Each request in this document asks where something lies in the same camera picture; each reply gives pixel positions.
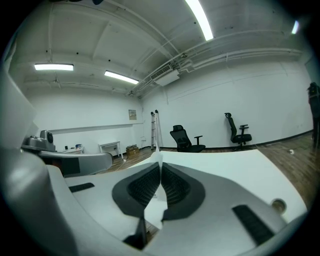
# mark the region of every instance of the fluorescent ceiling light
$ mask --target fluorescent ceiling light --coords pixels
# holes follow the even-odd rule
[[[208,41],[214,38],[211,32],[211,28],[207,20],[206,14],[202,9],[202,6],[199,3],[199,1],[198,0],[185,0],[185,1],[193,11],[194,16],[196,17],[198,23],[200,24],[205,40]]]
[[[35,70],[68,70],[73,71],[74,65],[72,64],[35,64]]]
[[[298,22],[298,21],[295,21],[295,22],[294,22],[294,26],[293,26],[293,29],[292,29],[291,33],[292,33],[292,34],[297,33],[298,28],[299,28],[299,22]]]
[[[129,83],[132,83],[132,84],[135,84],[135,85],[136,85],[137,83],[139,83],[138,80],[134,80],[134,79],[131,79],[131,78],[129,78],[129,77],[126,77],[126,76],[123,76],[123,75],[120,75],[120,74],[117,74],[117,73],[113,73],[113,72],[110,72],[110,71],[106,71],[106,72],[104,73],[104,75],[107,76],[107,77],[120,79],[120,80],[129,82]]]

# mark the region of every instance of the framed picture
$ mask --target framed picture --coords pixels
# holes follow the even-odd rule
[[[129,109],[129,120],[137,120],[137,111]]]

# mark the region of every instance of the ladder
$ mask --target ladder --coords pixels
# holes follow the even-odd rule
[[[158,110],[151,112],[151,149],[153,150],[156,147],[156,143],[158,142],[158,121],[159,121],[159,113]]]

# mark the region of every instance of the black office chair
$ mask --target black office chair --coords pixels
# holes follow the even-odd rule
[[[230,113],[224,113],[225,117],[228,119],[229,124],[231,126],[231,141],[233,143],[238,143],[240,144],[240,146],[238,148],[236,148],[235,150],[243,150],[243,146],[242,144],[246,145],[246,142],[249,142],[252,140],[252,137],[250,134],[244,134],[245,133],[245,129],[248,129],[248,125],[244,124],[244,125],[240,125],[240,130],[241,130],[241,135],[237,135],[237,128],[235,126],[234,120],[231,117]]]
[[[192,145],[182,125],[173,126],[170,134],[177,144],[176,149],[178,152],[199,153],[206,148],[205,145],[199,145],[199,138],[202,137],[202,135],[194,137],[196,138],[197,145]]]

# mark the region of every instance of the table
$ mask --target table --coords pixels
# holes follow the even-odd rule
[[[282,199],[286,210],[283,219],[289,223],[307,212],[306,205],[287,177],[259,150],[224,153],[185,153],[161,151],[163,162],[186,166],[201,172],[230,179],[270,205],[275,199]],[[134,166],[152,162],[154,155]],[[162,214],[167,208],[163,188],[156,192],[144,210],[145,219],[161,229]]]
[[[70,148],[67,150],[62,151],[63,153],[75,153],[75,154],[83,154],[84,153],[84,146],[80,146],[78,148]]]
[[[111,146],[116,146],[116,153],[117,153],[118,157],[121,155],[121,158],[124,159],[124,156],[123,156],[121,148],[120,148],[120,141],[113,141],[113,142],[109,142],[109,143],[99,144],[100,153],[103,153],[102,148],[111,147]]]

